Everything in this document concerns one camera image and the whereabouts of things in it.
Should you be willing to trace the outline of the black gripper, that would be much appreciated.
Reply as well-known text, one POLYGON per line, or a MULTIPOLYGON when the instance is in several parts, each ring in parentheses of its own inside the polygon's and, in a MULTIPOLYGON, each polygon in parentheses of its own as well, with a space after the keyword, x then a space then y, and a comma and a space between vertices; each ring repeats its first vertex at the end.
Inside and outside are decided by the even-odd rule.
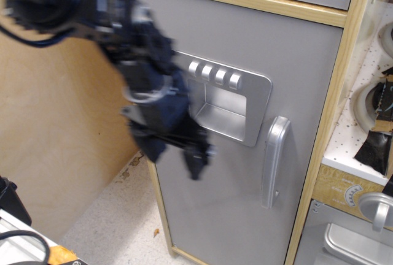
POLYGON ((181 148, 190 178, 199 180, 212 147, 206 130, 189 115, 187 86, 165 85, 148 93, 125 87, 122 93, 133 103, 122 114, 130 120, 131 134, 148 159, 156 163, 168 144, 181 148))

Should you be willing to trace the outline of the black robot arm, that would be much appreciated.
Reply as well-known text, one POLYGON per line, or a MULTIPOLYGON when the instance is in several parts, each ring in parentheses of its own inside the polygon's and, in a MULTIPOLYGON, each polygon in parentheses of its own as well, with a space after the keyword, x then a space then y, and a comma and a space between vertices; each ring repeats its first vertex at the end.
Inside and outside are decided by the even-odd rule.
POLYGON ((173 62, 171 40, 139 0, 6 0, 16 24, 44 34, 25 40, 44 48, 66 37, 95 42, 123 77, 130 105, 122 109, 137 145, 156 162, 167 145, 183 151, 190 177, 209 163, 207 132, 190 116, 189 92, 173 62))

